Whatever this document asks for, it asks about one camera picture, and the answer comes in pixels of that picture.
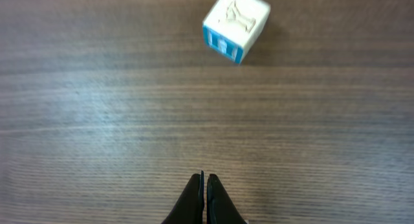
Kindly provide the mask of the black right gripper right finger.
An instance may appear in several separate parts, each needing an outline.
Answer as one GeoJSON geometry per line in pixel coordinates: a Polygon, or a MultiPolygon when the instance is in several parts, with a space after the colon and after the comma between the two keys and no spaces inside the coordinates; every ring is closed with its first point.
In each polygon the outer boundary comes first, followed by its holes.
{"type": "Polygon", "coordinates": [[[207,224],[246,224],[216,174],[207,181],[207,224]]]}

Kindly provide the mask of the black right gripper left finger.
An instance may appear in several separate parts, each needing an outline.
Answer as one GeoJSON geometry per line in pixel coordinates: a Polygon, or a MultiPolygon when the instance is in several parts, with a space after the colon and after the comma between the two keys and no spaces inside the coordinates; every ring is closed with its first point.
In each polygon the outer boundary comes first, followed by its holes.
{"type": "Polygon", "coordinates": [[[162,224],[202,224],[204,172],[193,174],[162,224]]]}

